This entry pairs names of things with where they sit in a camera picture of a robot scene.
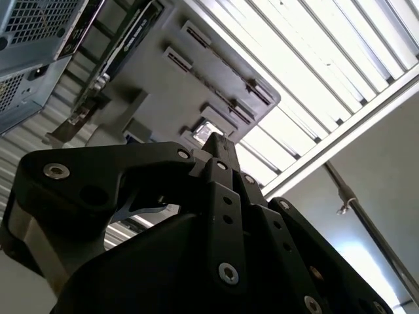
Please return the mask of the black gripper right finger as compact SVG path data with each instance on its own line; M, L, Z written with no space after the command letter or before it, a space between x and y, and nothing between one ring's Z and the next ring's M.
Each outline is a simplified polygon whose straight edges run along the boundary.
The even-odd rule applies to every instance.
M266 201L232 148L258 313L391 313L391 307L284 198Z

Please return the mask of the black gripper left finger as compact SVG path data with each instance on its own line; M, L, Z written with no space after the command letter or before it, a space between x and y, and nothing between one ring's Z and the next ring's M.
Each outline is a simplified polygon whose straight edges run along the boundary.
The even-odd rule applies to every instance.
M203 150L176 142L38 150L19 162L1 225L1 245L61 290L103 254L108 225L142 209L179 205L199 222L210 260L220 238L241 239L234 145L214 134Z

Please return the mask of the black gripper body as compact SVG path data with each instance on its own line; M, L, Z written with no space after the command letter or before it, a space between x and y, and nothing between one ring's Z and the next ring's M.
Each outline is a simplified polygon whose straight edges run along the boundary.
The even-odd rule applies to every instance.
M294 313L231 214L169 219L81 267L55 313Z

